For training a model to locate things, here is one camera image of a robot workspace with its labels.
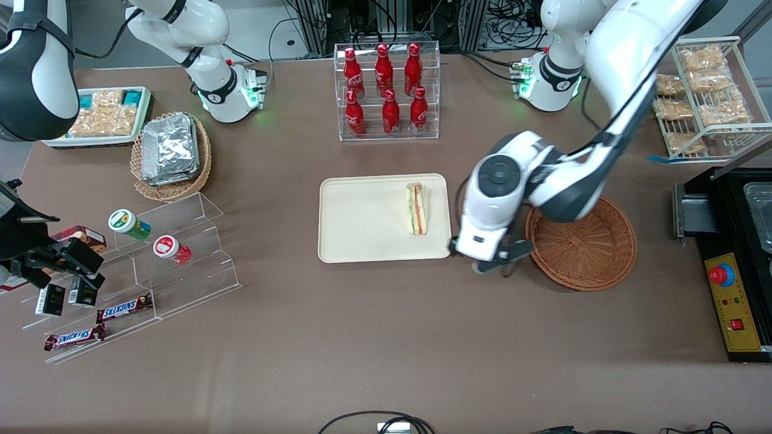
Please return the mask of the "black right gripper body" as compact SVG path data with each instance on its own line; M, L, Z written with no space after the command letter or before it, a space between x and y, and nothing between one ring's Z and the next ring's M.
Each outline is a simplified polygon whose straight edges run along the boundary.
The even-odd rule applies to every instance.
M47 245L48 223L60 222L55 215L47 215L29 206L17 194L20 180L2 180L1 219L1 280L11 277L10 261L37 247Z

